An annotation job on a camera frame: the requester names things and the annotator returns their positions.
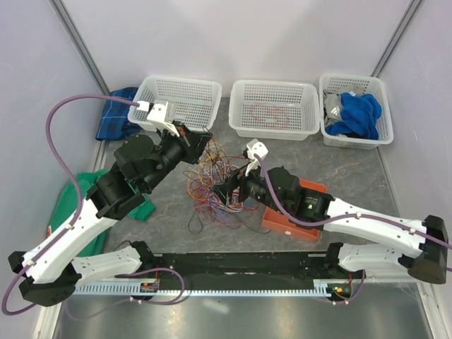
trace blue cloth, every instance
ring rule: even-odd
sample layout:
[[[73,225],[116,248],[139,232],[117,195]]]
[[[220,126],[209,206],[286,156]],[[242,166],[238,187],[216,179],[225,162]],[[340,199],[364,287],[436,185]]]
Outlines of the blue cloth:
[[[114,90],[110,93],[112,97],[121,97],[133,100],[137,87],[127,87],[122,90]],[[131,123],[127,119],[129,105],[111,100],[106,101],[102,109],[102,116],[99,121],[99,128],[96,133],[96,140],[122,140],[131,134],[138,133],[140,126]]]
[[[349,93],[343,93],[340,101],[343,105],[340,111],[342,120],[327,126],[326,133],[332,136],[356,133],[364,139],[378,140],[376,121],[381,116],[381,106],[375,97],[371,94],[354,97]]]

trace orange base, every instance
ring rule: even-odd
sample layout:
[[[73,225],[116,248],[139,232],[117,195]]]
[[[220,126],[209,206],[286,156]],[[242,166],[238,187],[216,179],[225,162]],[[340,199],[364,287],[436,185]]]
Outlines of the orange base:
[[[316,191],[326,193],[328,189],[325,185],[317,184],[315,182],[308,182],[307,180],[300,179],[299,185],[306,187],[307,189],[314,189]],[[282,214],[279,214],[271,208],[266,208],[266,212],[263,215],[261,226],[280,233],[291,235],[292,237],[303,240],[304,242],[315,242],[319,236],[319,230],[306,230],[296,226]]]

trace white wall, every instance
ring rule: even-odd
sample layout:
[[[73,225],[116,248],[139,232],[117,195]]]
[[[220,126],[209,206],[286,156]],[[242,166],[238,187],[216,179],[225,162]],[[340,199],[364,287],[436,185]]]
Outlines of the white wall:
[[[13,278],[8,255],[45,237],[68,179],[47,147],[45,119],[58,101],[98,93],[47,0],[2,1],[0,10],[0,295]],[[74,172],[89,170],[101,102],[74,102],[52,124],[54,141]],[[26,305],[18,290],[9,309]],[[31,338],[39,307],[0,315],[2,338]]]
[[[368,75],[410,0],[64,0],[110,90],[149,75]]]
[[[425,1],[384,71],[394,142],[383,148],[400,213],[438,215],[452,239],[452,2]],[[449,266],[452,255],[449,252]],[[452,324],[452,274],[436,289]]]

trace white plastic basket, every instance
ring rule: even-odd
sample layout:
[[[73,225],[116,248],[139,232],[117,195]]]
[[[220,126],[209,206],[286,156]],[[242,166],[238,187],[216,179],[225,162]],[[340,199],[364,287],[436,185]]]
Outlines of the white plastic basket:
[[[313,85],[240,80],[232,87],[229,125],[239,136],[304,140],[319,131],[319,121]]]
[[[193,131],[210,129],[217,116],[221,85],[213,81],[165,76],[148,76],[141,83],[133,101],[154,102],[156,99],[174,103],[174,120],[183,122]],[[155,127],[146,120],[148,114],[131,106],[127,118],[146,131]]]
[[[365,89],[364,94],[372,94],[381,105],[381,117],[376,122],[376,130],[379,132],[378,140],[358,138],[346,138],[343,136],[331,136],[325,131],[325,121],[320,119],[320,128],[323,134],[323,142],[328,146],[360,148],[371,150],[380,145],[392,143],[394,139],[393,124],[389,112],[388,98],[383,82],[371,76],[351,76],[348,74],[323,74],[320,77],[319,95],[320,112],[323,116],[323,91],[334,92],[348,85],[357,85]]]

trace tangled wires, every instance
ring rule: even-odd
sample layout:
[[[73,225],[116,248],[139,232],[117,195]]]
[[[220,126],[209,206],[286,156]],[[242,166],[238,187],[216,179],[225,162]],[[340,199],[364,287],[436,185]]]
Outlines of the tangled wires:
[[[255,213],[246,212],[256,211],[259,204],[248,206],[246,203],[239,203],[239,192],[235,190],[232,194],[232,203],[225,206],[211,190],[213,185],[223,183],[232,170],[241,167],[233,164],[234,161],[240,160],[245,160],[245,158],[242,155],[227,156],[221,145],[217,144],[212,138],[201,156],[200,163],[192,170],[184,171],[185,176],[189,178],[186,191],[194,200],[195,210],[187,226],[190,233],[200,233],[206,222],[226,226],[234,230],[238,230],[243,224],[253,230],[247,223],[253,218]],[[198,214],[197,218],[201,224],[201,228],[197,232],[191,229],[191,223],[195,214]]]

